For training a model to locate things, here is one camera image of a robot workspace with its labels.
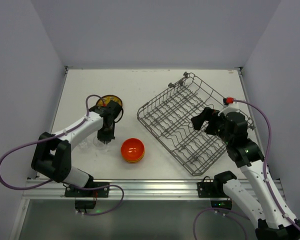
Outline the orange bowl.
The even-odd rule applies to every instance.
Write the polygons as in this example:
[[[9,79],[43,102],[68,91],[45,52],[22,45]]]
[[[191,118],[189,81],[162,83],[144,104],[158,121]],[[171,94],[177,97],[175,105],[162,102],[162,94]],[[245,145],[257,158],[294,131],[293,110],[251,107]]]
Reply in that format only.
[[[140,162],[142,160],[142,158],[137,159],[137,160],[130,160],[130,159],[124,159],[124,160],[125,160],[125,162],[127,162],[129,164],[136,164],[136,163]]]
[[[138,138],[128,138],[122,143],[120,153],[123,158],[137,159],[144,157],[145,146]]]

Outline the orange bowl back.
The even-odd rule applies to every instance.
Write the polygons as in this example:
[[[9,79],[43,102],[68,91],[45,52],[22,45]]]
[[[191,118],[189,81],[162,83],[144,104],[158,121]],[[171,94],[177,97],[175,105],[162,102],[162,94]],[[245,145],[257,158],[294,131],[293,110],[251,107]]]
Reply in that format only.
[[[123,158],[137,159],[144,157],[145,146],[138,138],[128,138],[122,143],[120,153]]]

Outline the grey wire dish rack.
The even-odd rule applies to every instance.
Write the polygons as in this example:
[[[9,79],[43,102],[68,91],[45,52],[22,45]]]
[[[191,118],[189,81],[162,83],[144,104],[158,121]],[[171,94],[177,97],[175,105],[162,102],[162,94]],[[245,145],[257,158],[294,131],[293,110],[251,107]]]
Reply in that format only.
[[[202,178],[231,170],[226,146],[217,136],[203,129],[194,130],[191,118],[205,107],[224,108],[223,98],[245,99],[237,70],[184,72],[176,82],[148,100],[137,111],[138,121],[157,142],[192,176]]]

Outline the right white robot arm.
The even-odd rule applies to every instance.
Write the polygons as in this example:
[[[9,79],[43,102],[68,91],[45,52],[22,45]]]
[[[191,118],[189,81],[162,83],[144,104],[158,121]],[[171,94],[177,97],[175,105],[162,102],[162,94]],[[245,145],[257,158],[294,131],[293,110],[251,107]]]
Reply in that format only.
[[[214,176],[202,189],[234,200],[255,227],[259,240],[299,240],[300,219],[290,210],[277,189],[259,146],[248,137],[248,122],[242,113],[218,111],[210,107],[191,118],[194,130],[207,122],[205,133],[225,143],[229,158],[244,174],[255,197],[231,171]]]

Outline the orange bowl front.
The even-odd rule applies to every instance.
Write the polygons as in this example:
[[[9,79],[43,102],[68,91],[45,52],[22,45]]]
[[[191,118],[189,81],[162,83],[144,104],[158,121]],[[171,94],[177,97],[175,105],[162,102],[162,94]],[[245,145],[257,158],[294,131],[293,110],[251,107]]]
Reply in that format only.
[[[137,160],[130,160],[130,159],[124,159],[124,160],[125,160],[125,162],[127,162],[129,164],[136,164],[136,163],[140,162],[142,160],[142,158],[137,159]]]

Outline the yellow patterned plate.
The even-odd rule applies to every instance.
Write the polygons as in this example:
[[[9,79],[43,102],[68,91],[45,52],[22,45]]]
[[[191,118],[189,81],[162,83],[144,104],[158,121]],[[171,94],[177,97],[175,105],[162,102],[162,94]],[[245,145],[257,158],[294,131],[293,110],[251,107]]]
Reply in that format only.
[[[101,97],[101,99],[99,99],[96,102],[96,105],[99,107],[105,107],[108,105],[108,103],[110,101],[114,101],[116,103],[118,103],[121,107],[123,106],[123,101],[116,95],[113,94],[108,94],[108,95],[104,95]]]

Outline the clear glass cup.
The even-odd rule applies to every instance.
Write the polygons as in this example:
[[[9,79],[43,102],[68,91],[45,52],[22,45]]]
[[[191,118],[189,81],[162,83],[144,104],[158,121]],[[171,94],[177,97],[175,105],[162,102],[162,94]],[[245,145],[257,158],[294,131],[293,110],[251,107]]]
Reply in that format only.
[[[88,152],[91,149],[91,144],[89,140],[85,138],[78,144],[77,147],[81,152]]]
[[[102,152],[108,151],[108,145],[106,143],[100,141],[97,136],[95,136],[93,138],[92,143],[93,143],[94,147],[96,148],[96,150],[102,151]]]

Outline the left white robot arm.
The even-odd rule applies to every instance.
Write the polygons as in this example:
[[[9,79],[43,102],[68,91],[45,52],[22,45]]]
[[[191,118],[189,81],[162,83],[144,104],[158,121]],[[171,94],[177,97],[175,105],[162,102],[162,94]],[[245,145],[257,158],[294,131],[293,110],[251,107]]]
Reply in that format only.
[[[111,100],[106,106],[89,108],[86,116],[62,131],[42,133],[31,168],[57,183],[86,188],[93,177],[72,166],[72,151],[93,133],[105,145],[114,140],[116,118],[122,111],[123,107]]]

